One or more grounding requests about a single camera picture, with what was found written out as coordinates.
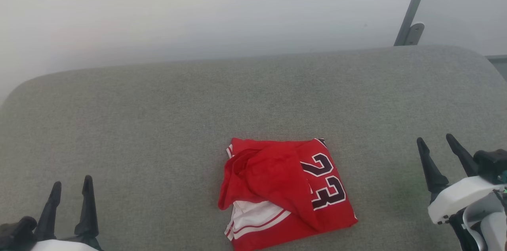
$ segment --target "metal bracket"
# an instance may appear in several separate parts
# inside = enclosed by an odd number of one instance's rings
[[[410,27],[409,34],[403,45],[417,45],[422,36],[424,24],[416,23]]]

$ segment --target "red fabric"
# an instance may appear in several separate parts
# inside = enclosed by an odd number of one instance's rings
[[[227,209],[236,200],[254,203],[268,200],[291,212],[268,229],[233,239],[236,251],[262,249],[350,227],[357,222],[323,141],[232,139],[231,144],[234,157],[225,165],[219,208]],[[330,162],[332,169],[326,169],[324,162]]]

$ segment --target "basketball jersey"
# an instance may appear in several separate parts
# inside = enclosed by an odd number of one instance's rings
[[[232,139],[219,208],[225,235],[250,251],[354,225],[357,218],[323,139]]]

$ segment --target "gray couch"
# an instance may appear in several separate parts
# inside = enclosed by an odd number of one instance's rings
[[[414,46],[97,68],[35,78],[0,110],[0,222],[38,219],[62,181],[56,236],[95,186],[103,249],[230,250],[217,208],[232,137],[323,137],[359,223],[272,250],[459,250],[427,215],[424,138],[453,183],[445,140],[507,148],[507,84],[482,56]]]

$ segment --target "fabric surface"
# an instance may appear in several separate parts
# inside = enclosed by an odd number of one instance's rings
[[[263,249],[357,223],[324,139],[233,138],[227,154],[218,206],[234,205],[225,235],[235,251]]]
[[[93,177],[105,250],[230,250],[217,208],[232,137],[328,149],[358,224],[271,250],[459,250],[434,225],[416,139],[451,183],[447,146],[506,149],[507,84],[457,47],[174,62],[62,72],[16,88],[0,108],[0,222],[38,220],[62,181],[56,236],[79,221]]]

